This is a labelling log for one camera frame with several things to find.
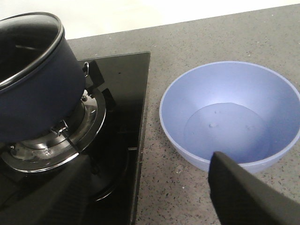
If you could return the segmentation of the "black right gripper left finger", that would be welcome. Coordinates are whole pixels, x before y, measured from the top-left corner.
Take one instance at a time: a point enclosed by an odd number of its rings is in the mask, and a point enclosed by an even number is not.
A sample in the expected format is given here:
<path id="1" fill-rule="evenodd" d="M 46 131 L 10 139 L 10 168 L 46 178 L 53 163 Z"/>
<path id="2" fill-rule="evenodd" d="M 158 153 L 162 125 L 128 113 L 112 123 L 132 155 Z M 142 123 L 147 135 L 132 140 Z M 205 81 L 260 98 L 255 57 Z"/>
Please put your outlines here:
<path id="1" fill-rule="evenodd" d="M 80 155 L 53 179 L 0 212 L 2 225 L 79 225 L 87 207 L 90 159 Z"/>

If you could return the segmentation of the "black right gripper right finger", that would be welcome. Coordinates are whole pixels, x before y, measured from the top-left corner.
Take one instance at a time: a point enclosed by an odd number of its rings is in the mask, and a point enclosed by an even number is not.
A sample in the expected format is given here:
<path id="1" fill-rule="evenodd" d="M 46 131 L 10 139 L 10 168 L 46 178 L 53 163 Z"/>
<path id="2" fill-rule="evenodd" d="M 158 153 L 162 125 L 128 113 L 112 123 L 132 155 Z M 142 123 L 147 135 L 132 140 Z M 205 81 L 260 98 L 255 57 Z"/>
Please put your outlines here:
<path id="1" fill-rule="evenodd" d="M 208 183 L 223 225 L 298 225 L 300 205 L 261 182 L 227 155 L 214 152 Z"/>

